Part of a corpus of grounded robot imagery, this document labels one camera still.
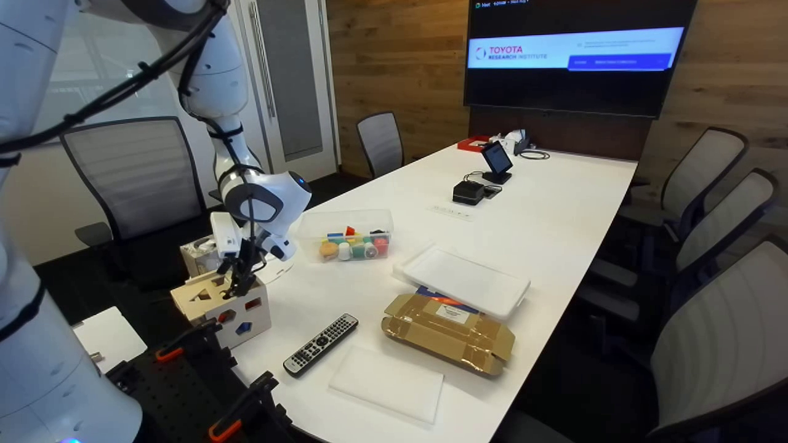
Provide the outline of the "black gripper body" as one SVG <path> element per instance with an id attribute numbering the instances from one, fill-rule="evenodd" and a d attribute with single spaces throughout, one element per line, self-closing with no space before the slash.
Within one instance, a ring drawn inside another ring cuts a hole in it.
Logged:
<path id="1" fill-rule="evenodd" d="M 259 266 L 267 262 L 267 248 L 259 240 L 241 240 L 234 262 L 238 266 Z"/>

